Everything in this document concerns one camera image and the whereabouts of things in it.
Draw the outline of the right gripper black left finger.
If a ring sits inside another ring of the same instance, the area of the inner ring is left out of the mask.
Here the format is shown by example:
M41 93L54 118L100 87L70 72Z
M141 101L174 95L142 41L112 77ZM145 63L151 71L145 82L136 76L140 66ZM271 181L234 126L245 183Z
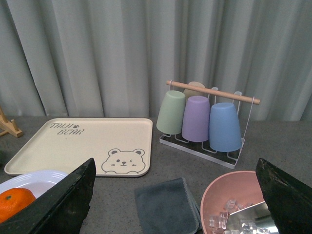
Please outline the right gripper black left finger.
M96 166L88 159L0 225L2 234L78 234L90 209Z

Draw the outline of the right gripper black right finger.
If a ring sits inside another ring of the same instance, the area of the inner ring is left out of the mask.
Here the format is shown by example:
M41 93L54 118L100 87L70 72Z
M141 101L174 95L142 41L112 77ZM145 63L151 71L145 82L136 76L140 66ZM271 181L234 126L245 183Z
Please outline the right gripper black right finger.
M256 176L263 198L280 234L312 232L312 189L260 158Z

